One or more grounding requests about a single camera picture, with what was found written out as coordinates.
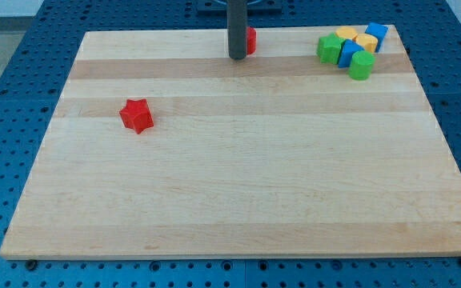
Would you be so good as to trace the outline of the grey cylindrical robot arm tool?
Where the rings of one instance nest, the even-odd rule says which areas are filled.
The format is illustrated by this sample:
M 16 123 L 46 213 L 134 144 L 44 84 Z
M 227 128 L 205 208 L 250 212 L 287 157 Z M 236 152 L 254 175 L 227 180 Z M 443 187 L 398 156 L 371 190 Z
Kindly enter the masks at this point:
M 229 57 L 244 59 L 247 56 L 247 1 L 227 0 L 226 17 Z

